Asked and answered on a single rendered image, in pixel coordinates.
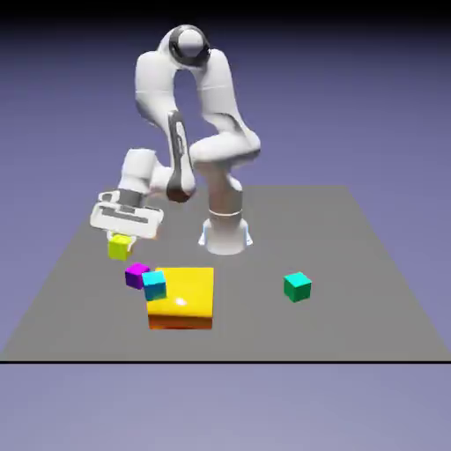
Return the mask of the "small purple cube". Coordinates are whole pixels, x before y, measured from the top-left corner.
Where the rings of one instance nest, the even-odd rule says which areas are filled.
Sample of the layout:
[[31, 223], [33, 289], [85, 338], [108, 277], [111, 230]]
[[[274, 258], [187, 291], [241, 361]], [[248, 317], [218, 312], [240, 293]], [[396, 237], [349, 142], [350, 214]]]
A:
[[125, 270], [125, 282], [128, 287], [142, 290], [144, 287], [143, 274], [151, 269], [140, 262], [135, 262]]

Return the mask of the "small yellow-green cube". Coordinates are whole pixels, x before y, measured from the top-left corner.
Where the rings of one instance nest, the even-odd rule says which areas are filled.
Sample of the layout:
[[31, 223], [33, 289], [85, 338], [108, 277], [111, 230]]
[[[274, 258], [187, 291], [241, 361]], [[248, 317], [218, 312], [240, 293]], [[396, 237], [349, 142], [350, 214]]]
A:
[[132, 238], [127, 235], [113, 234], [108, 238], [107, 255], [111, 260], [127, 261], [132, 248]]

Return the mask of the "small green cube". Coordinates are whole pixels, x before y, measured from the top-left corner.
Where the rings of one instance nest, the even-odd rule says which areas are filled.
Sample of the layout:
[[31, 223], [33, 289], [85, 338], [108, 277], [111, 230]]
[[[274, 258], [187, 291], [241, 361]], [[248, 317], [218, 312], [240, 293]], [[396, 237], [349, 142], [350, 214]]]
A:
[[312, 281], [302, 272], [284, 276], [284, 294], [291, 302], [308, 299], [311, 295]]

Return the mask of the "large yellow box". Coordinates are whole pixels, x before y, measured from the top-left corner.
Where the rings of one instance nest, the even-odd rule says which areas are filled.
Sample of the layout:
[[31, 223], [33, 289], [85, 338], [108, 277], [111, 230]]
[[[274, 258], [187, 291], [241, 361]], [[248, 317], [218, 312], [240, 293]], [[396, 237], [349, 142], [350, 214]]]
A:
[[150, 329], [211, 329], [214, 269], [157, 267], [166, 281], [166, 297], [147, 301]]

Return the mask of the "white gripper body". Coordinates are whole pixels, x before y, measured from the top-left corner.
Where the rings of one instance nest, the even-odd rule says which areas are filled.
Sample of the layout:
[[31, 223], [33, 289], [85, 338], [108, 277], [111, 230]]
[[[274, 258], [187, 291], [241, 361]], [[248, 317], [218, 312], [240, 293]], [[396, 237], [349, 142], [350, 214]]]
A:
[[144, 195], [131, 190], [114, 190], [98, 195], [90, 225], [111, 233], [154, 239], [164, 217], [160, 208], [144, 206]]

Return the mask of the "small cyan cube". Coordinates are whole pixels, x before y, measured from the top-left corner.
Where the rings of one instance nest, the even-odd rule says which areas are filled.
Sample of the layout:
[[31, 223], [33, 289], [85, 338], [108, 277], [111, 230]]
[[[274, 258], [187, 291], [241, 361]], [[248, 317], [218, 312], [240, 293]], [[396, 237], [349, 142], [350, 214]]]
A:
[[166, 297], [166, 279], [162, 270], [144, 272], [142, 279], [144, 296], [147, 301]]

